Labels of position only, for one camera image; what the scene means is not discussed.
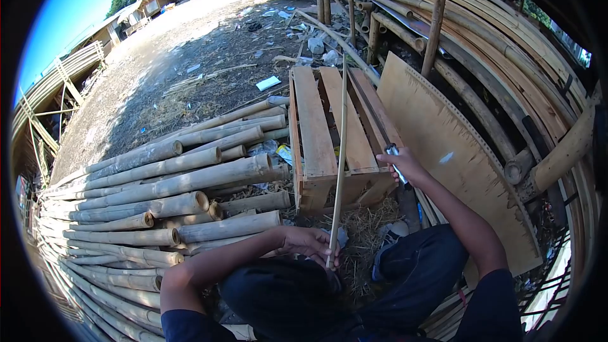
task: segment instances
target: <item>dirt ground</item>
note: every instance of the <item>dirt ground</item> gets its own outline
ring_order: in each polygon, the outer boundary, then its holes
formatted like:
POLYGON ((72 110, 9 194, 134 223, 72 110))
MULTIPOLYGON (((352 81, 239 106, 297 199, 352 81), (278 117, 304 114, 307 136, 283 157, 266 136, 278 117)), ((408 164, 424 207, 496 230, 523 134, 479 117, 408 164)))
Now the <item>dirt ground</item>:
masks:
MULTIPOLYGON (((288 7, 310 5, 308 0, 190 0, 152 20, 106 57, 108 68, 62 135, 51 182, 255 98, 260 95, 255 84, 263 79, 277 76, 281 84, 273 89, 287 84, 293 63, 272 58, 296 57, 302 41, 297 35, 287 37, 300 31, 286 27, 278 11, 291 14, 288 7), (239 17, 250 7, 248 15, 239 17), (277 12, 262 17, 271 9, 277 12), (256 22, 262 28, 250 32, 256 22), (259 58, 247 53, 265 48, 276 49, 259 58), (242 64, 256 66, 163 97, 182 80, 242 64)), ((294 19, 290 26, 300 23, 294 19)), ((311 57, 306 45, 301 55, 311 57)))

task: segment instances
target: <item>person's right hand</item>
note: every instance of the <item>person's right hand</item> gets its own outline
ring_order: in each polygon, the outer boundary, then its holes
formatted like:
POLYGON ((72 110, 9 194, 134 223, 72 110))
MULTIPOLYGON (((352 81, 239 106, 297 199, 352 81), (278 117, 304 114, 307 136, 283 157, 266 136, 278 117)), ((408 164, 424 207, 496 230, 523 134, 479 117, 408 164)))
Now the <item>person's right hand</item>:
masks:
POLYGON ((408 147, 399 148, 399 155, 376 155, 379 162, 389 164, 389 171, 392 172, 395 182, 399 182, 399 174, 393 168, 394 164, 403 174, 409 183, 418 187, 421 180, 430 176, 430 173, 420 165, 412 151, 408 147))

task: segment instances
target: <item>wooden pallet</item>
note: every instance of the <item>wooden pallet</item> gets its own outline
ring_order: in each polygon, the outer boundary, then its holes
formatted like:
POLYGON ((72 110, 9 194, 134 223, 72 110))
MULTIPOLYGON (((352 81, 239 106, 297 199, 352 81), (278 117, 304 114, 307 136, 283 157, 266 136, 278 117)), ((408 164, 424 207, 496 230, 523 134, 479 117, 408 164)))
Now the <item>wooden pallet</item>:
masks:
MULTIPOLYGON (((366 91, 372 106, 381 102, 376 91, 360 70, 354 79, 366 91)), ((319 68, 319 83, 308 66, 293 67, 289 77, 289 132, 293 161, 304 159, 304 166, 294 164, 294 193, 298 210, 323 209, 330 206, 328 196, 335 186, 338 164, 330 129, 339 133, 341 113, 330 109, 342 107, 342 77, 337 68, 319 68)), ((381 153, 384 141, 356 90, 350 84, 346 125, 345 187, 342 204, 369 206, 384 199, 396 184, 385 166, 378 166, 375 154, 381 153)), ((384 109, 374 108, 384 114, 384 109)), ((391 124, 388 129, 395 132, 391 124)))

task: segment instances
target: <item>person's left hand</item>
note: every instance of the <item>person's left hand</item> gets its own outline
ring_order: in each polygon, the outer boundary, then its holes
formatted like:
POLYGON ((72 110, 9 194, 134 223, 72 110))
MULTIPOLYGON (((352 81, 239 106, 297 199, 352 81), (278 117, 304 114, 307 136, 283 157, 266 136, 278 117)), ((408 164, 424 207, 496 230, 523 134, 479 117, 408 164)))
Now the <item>person's left hand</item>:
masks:
MULTIPOLYGON (((283 238, 283 247, 279 254, 298 253, 310 257, 325 267, 327 257, 331 254, 330 235, 318 228, 305 228, 296 226, 279 226, 278 231, 283 238)), ((336 246, 334 253, 334 266, 339 266, 340 246, 336 246)))

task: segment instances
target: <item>sky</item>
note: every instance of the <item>sky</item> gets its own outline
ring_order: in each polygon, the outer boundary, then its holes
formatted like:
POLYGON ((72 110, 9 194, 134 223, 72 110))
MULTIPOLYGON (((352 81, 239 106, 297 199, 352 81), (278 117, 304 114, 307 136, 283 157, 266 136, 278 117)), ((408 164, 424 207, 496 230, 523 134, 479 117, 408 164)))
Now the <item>sky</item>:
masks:
POLYGON ((21 56, 18 85, 27 91, 36 77, 92 25, 105 19, 112 0, 46 0, 21 56))

